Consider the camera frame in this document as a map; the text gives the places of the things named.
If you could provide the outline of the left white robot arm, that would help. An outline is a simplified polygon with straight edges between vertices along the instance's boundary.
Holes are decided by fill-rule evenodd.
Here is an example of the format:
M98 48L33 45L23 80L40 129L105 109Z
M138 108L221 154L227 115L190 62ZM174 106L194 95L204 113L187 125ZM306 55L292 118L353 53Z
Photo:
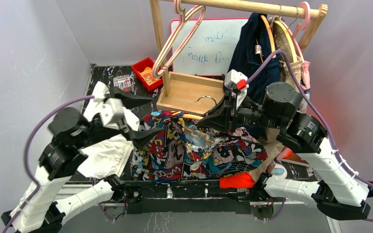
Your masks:
M6 228L13 227L17 233L57 233L71 218L93 205L110 200L121 202L127 198L124 182L117 175L109 175L80 193L55 200L62 186L87 159L82 149L118 135L139 149L162 132L160 128L134 130L125 117L126 108L147 104L152 98L127 93L117 87L90 98L101 104L101 110L91 120L87 120L69 101L52 110L30 133L23 163L32 182L18 206L2 214ZM28 164L30 144L46 122L53 138L39 157L36 172L32 173Z

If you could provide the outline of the comic print shorts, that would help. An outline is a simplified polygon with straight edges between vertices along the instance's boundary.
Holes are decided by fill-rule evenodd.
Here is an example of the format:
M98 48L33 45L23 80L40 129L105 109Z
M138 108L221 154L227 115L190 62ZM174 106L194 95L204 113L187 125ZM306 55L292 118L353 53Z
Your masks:
M181 111L155 111L145 115L145 130L163 128L146 146L135 149L131 158L134 180L172 183L181 180L215 180L256 169L266 159L264 147L246 128L221 133L184 119ZM188 142L186 127L216 136L216 142L203 147Z

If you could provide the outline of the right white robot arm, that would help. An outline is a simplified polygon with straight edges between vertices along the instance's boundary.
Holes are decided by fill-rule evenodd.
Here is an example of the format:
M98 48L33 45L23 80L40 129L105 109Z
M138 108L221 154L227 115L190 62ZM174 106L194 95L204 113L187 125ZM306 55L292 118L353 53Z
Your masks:
M262 173L254 185L258 200L282 197L315 206L336 220L367 220L371 208L366 199L373 197L373 188L349 173L346 161L336 157L324 126L299 111L302 99L284 82L268 85L261 105L245 98L239 107L235 93L227 91L198 124L222 133L233 133L237 126L278 129L277 141L305 159L320 178L302 182Z

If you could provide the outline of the orange wooden hanger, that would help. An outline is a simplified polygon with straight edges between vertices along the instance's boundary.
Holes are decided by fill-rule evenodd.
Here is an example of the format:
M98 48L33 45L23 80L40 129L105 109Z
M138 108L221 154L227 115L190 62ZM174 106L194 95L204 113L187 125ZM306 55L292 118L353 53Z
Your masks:
M211 96L201 96L195 102L198 102L203 98L209 98L209 99L213 100L214 107L210 110L215 109L215 107L217 106L217 102ZM197 115L193 115L193 114L183 114L183 118L199 121L199 120L203 119L203 116L197 116ZM185 128L185 135L186 135L186 138L187 138L189 143L200 146L200 147L210 145L210 144L216 142L216 140L217 140L216 136L213 136L213 135L210 135L208 133L202 132L195 126L194 127L192 127L192 126L191 127L186 127Z

